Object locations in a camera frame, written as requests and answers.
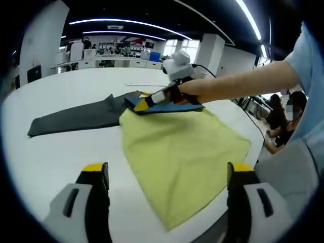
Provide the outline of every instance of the white device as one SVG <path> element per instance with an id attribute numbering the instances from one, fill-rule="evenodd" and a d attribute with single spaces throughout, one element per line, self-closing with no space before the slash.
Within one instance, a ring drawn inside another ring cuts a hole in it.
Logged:
<path id="1" fill-rule="evenodd" d="M 84 44 L 81 40 L 75 41 L 71 46 L 70 62 L 82 59 Z"/>
<path id="2" fill-rule="evenodd" d="M 190 64 L 190 56 L 183 50 L 173 53 L 172 59 L 163 62 L 163 68 L 169 76 L 170 82 L 195 74 Z"/>
<path id="3" fill-rule="evenodd" d="M 84 59 L 94 59 L 96 57 L 97 49 L 86 49 L 83 50 Z"/>
<path id="4" fill-rule="evenodd" d="M 151 55 L 151 51 L 150 50 L 144 50 L 144 51 L 141 52 L 141 59 L 149 60 L 150 59 L 150 55 Z"/>

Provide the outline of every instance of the human hand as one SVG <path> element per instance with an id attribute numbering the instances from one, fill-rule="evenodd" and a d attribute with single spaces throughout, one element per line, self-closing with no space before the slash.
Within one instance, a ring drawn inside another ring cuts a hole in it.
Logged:
<path id="1" fill-rule="evenodd" d="M 208 91 L 210 90 L 210 81 L 207 79 L 194 79 L 179 85 L 181 93 L 197 96 L 197 100 L 200 104 L 210 101 Z M 176 104 L 189 103 L 184 97 L 176 102 Z"/>

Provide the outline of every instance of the desk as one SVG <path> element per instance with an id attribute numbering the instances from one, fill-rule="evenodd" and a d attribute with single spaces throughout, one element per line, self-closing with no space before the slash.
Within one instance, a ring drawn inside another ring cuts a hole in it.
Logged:
<path id="1" fill-rule="evenodd" d="M 124 57 L 122 55 L 103 55 L 96 56 L 92 59 L 82 59 L 78 61 L 60 63 L 55 66 L 52 66 L 51 69 L 57 69 L 58 67 L 68 66 L 73 63 L 78 63 L 79 65 L 82 65 L 84 63 L 92 63 L 92 65 L 98 67 L 99 62 L 101 61 L 115 61 L 115 67 L 143 67 L 152 69 L 161 69 L 162 67 L 162 63 L 160 62 L 152 62 L 141 58 Z"/>
<path id="2" fill-rule="evenodd" d="M 190 220 L 167 232 L 150 207 L 122 148 L 121 127 L 84 130 L 29 138 L 32 120 L 63 109 L 122 95 L 134 89 L 154 92 L 160 87 L 132 87 L 137 82 L 167 85 L 161 70 L 93 68 L 47 76 L 11 93 L 3 103 L 2 129 L 8 168 L 26 207 L 38 219 L 49 212 L 50 201 L 68 183 L 74 183 L 90 163 L 109 163 L 109 228 L 114 243 L 189 243 L 226 211 L 224 189 Z M 206 107 L 252 142 L 245 162 L 254 166 L 263 138 L 237 105 L 228 100 Z"/>
<path id="3" fill-rule="evenodd" d="M 250 96 L 249 100 L 246 103 L 246 106 L 245 106 L 244 110 L 246 110 L 248 108 L 251 100 L 255 101 L 256 103 L 258 103 L 261 106 L 266 107 L 269 111 L 272 111 L 272 107 L 269 106 L 261 97 L 258 97 L 258 96 Z"/>

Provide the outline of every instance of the yellow towel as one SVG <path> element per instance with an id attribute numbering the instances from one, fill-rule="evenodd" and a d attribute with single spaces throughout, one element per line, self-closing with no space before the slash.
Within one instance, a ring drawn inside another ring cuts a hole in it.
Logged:
<path id="1" fill-rule="evenodd" d="M 128 162 L 168 230 L 221 192 L 227 163 L 242 162 L 251 145 L 206 109 L 143 116 L 127 109 L 119 121 Z"/>

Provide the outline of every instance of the black ceiling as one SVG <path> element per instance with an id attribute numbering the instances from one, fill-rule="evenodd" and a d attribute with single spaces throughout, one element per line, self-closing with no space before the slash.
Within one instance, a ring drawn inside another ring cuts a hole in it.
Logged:
<path id="1" fill-rule="evenodd" d="M 8 54 L 13 50 L 19 49 L 17 45 L 21 44 L 23 30 L 26 28 L 28 22 L 46 4 L 52 1 L 23 1 L 19 9 L 16 8 L 16 3 L 12 1 L 12 9 L 16 9 L 16 19 L 14 23 L 5 27 L 5 30 L 7 28 L 8 32 L 10 30 L 11 33 L 7 42 L 5 42 L 5 45 L 9 47 L 6 50 Z M 294 43 L 300 33 L 301 20 L 297 12 L 289 5 L 284 4 L 287 1 L 289 2 L 289 0 L 243 1 L 250 10 L 260 30 L 262 44 L 266 46 L 269 46 L 269 19 L 271 19 L 271 58 L 274 60 L 283 59 L 293 49 Z M 71 21 L 90 18 L 119 18 L 162 26 L 192 39 L 201 39 L 204 33 L 216 33 L 222 36 L 226 43 L 230 43 L 228 38 L 210 22 L 174 0 L 63 0 L 63 2 L 70 8 L 63 30 L 63 35 L 67 36 L 65 40 L 82 37 L 82 32 L 84 31 L 107 30 L 107 25 L 115 24 L 123 25 L 123 31 L 155 35 L 165 39 L 182 39 L 182 37 L 170 32 L 139 24 L 120 22 L 68 24 Z M 248 19 L 235 0 L 182 0 L 182 2 L 193 7 L 213 21 L 234 41 L 236 48 L 257 55 L 261 54 L 260 41 L 257 40 Z"/>

